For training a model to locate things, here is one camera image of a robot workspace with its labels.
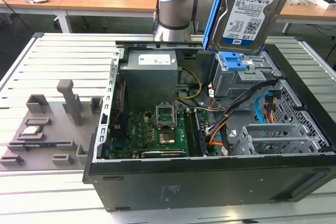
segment sticker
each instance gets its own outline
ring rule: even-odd
[[[230,131],[230,134],[228,134],[228,136],[237,136],[237,131],[236,130]]]
[[[227,149],[224,146],[222,146],[222,154],[224,156],[227,156],[229,154],[229,152],[227,151]]]
[[[172,199],[179,200],[176,196],[180,191],[180,185],[172,185],[172,186],[162,186],[161,187],[161,201],[171,201]]]
[[[227,21],[223,41],[227,44],[251,44],[265,20],[264,9],[274,0],[235,0]]]
[[[251,61],[251,60],[243,60],[243,63],[244,63],[245,65],[254,65],[254,64],[253,64],[253,61]]]
[[[139,55],[139,65],[170,65],[170,55]]]
[[[209,89],[209,96],[210,97],[215,97],[215,91],[213,89]]]

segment aluminum profile table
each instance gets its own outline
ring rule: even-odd
[[[149,39],[152,36],[113,34],[44,34],[32,38],[0,82],[0,155],[27,112],[25,103],[30,94],[44,93],[48,101],[62,101],[56,85],[60,78],[71,78],[74,93],[81,100],[102,95],[114,41]],[[267,42],[278,46],[335,119],[335,73],[305,42],[292,37],[269,37]],[[336,222],[336,180],[300,202],[107,213],[93,186],[81,182],[82,172],[0,173],[0,223]]]

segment wooden table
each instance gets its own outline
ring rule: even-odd
[[[288,5],[282,9],[278,23],[286,23],[283,34],[286,34],[291,24],[336,25],[336,10],[325,10],[309,3],[308,5]]]
[[[68,17],[102,16],[102,17],[153,17],[156,0],[48,0],[45,3],[26,3],[24,0],[8,0],[16,13],[56,15],[63,33],[71,32]],[[10,13],[0,0],[0,13]],[[278,23],[286,23],[286,33],[293,23],[336,25],[336,10],[324,10],[317,5],[286,5],[280,13]]]

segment cardboard box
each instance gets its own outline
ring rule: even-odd
[[[319,0],[317,3],[323,9],[336,9],[336,1],[335,0]]]

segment hard drive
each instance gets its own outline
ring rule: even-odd
[[[203,46],[257,54],[287,0],[214,0]]]

